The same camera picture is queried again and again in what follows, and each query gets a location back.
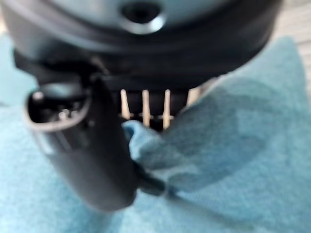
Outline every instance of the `teal towel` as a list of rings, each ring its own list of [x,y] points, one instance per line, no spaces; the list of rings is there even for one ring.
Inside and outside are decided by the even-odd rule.
[[[15,68],[12,47],[7,35],[0,37],[0,106],[23,104],[36,87],[34,78]]]
[[[220,78],[164,133],[124,124],[133,158],[177,193],[139,192],[117,213],[96,213],[68,190],[21,115],[0,109],[0,233],[310,232],[311,113],[289,38]]]

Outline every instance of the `metal pin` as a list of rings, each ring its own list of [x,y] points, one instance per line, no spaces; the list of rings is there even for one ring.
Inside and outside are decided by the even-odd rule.
[[[44,99],[44,94],[41,91],[37,91],[33,93],[33,100],[40,101]]]
[[[58,117],[60,120],[66,120],[69,118],[70,111],[68,109],[63,109],[59,114]]]
[[[78,114],[79,114],[78,111],[75,111],[75,110],[74,110],[74,111],[71,112],[70,116],[71,116],[72,118],[74,118],[74,117],[77,117]]]

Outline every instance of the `microfiber cloth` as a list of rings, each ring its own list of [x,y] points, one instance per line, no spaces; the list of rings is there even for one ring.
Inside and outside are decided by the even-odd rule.
[[[21,105],[36,88],[36,81],[25,72],[16,69],[13,42],[8,35],[0,37],[0,106]]]
[[[221,77],[165,132],[126,122],[133,159],[176,194],[139,191],[133,206],[103,214],[63,183],[21,107],[3,107],[0,233],[309,233],[310,119],[305,72],[283,38]]]

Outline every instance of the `circular hole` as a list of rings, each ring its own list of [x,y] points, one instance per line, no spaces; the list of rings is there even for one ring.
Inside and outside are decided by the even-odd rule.
[[[135,2],[124,6],[122,14],[131,22],[145,24],[160,14],[160,7],[154,3]]]

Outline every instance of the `blue cloth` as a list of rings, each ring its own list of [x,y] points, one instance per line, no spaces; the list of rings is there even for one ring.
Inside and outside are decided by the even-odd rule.
[[[126,122],[133,158],[178,192],[139,192],[114,214],[68,190],[21,112],[0,109],[0,233],[310,232],[311,113],[291,39],[220,78],[164,133]]]
[[[36,81],[30,75],[15,68],[13,43],[5,35],[0,37],[0,106],[21,105]]]

